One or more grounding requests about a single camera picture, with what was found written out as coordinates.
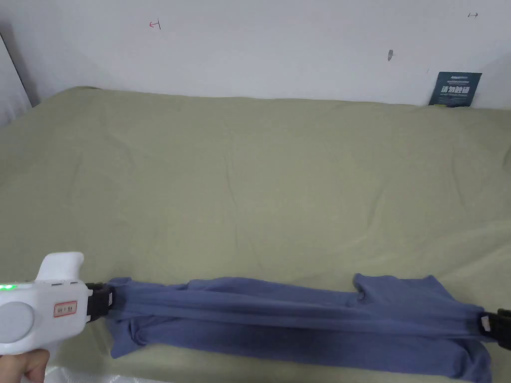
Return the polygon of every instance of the human hand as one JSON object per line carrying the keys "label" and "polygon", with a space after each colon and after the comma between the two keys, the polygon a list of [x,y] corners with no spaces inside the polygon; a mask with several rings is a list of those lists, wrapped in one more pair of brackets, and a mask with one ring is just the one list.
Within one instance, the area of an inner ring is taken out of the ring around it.
{"label": "human hand", "polygon": [[20,383],[22,376],[34,383],[43,383],[49,359],[50,353],[47,350],[0,356],[0,383]]}

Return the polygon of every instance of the wrinkled fabric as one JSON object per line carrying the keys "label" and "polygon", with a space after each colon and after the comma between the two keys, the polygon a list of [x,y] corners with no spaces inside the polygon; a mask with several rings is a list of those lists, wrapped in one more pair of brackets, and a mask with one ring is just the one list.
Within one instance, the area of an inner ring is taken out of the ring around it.
{"label": "wrinkled fabric", "polygon": [[456,301],[433,276],[355,275],[344,293],[248,278],[161,285],[116,278],[111,355],[152,343],[390,372],[491,382],[482,307]]}

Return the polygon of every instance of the poster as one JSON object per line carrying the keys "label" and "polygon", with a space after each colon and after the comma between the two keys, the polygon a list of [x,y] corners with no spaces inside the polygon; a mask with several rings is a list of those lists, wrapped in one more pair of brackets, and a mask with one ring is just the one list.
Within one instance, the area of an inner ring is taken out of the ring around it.
{"label": "poster", "polygon": [[470,106],[481,73],[439,72],[429,105]]}

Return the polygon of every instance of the mattress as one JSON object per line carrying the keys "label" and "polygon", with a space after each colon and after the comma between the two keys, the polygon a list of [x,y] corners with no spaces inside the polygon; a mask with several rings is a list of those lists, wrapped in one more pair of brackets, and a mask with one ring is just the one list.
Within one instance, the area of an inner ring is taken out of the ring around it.
{"label": "mattress", "polygon": [[[0,130],[0,278],[78,250],[87,282],[354,291],[354,273],[432,274],[462,302],[511,308],[510,148],[511,111],[73,88]],[[55,364],[175,382],[446,381],[110,347],[100,320]],[[489,350],[507,381],[511,354]]]}

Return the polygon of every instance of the black clamp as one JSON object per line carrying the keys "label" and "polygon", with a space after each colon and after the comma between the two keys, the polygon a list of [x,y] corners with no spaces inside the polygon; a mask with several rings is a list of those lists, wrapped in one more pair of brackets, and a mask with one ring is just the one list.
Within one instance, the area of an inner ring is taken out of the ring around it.
{"label": "black clamp", "polygon": [[500,347],[511,350],[511,310],[500,308],[496,314],[481,313],[478,325],[481,334],[495,339]]}
{"label": "black clamp", "polygon": [[86,283],[85,285],[92,291],[87,303],[87,315],[90,315],[89,322],[93,322],[108,314],[115,299],[114,291],[113,287],[104,283]]}

